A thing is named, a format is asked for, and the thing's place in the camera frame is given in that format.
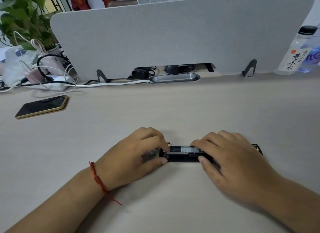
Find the bracelet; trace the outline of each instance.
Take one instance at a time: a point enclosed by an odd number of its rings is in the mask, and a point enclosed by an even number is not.
[[[90,161],[89,161],[89,164],[90,164],[90,168],[91,168],[91,171],[92,171],[94,180],[95,180],[96,183],[98,183],[98,185],[101,187],[103,194],[104,194],[104,195],[109,194],[109,191],[106,189],[106,187],[105,187],[104,184],[102,183],[100,177],[98,177],[98,175],[96,174],[96,171],[95,171],[95,169],[94,169],[94,162],[90,162]],[[122,205],[121,203],[119,203],[119,202],[118,202],[117,200],[115,200],[114,198],[112,198],[112,200],[115,201],[116,203],[118,203],[119,205]]]

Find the plastic bottle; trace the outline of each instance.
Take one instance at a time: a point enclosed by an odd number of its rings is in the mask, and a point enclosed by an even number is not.
[[[314,48],[311,50],[297,72],[309,73],[312,69],[318,67],[318,64],[320,64],[320,24],[318,25],[316,33],[306,41],[306,44],[313,44]]]
[[[302,26],[291,43],[287,53],[282,59],[280,65],[274,72],[279,75],[294,74],[307,58],[314,45],[306,43],[317,31],[315,26]]]

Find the wooden desk surface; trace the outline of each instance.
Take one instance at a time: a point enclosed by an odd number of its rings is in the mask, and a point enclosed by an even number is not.
[[[1,232],[141,126],[160,130],[173,145],[210,131],[240,132],[282,175],[320,193],[320,72],[77,90],[65,110],[22,120],[14,116],[24,103],[57,95],[0,95]],[[199,163],[168,163],[115,198],[123,206],[103,201],[79,231],[287,232],[223,195]]]

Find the bottle with black cap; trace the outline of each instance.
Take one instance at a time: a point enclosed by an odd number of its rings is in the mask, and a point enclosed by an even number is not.
[[[300,28],[279,67],[274,70],[276,74],[291,75],[298,70],[310,51],[314,48],[313,45],[305,45],[305,42],[315,34],[317,29],[316,26],[311,25]]]

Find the yellow smartphone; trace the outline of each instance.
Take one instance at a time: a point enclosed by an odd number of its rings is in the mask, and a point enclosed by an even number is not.
[[[45,100],[35,101],[24,104],[16,114],[15,118],[22,119],[44,113],[61,110],[66,105],[68,96],[62,95]]]

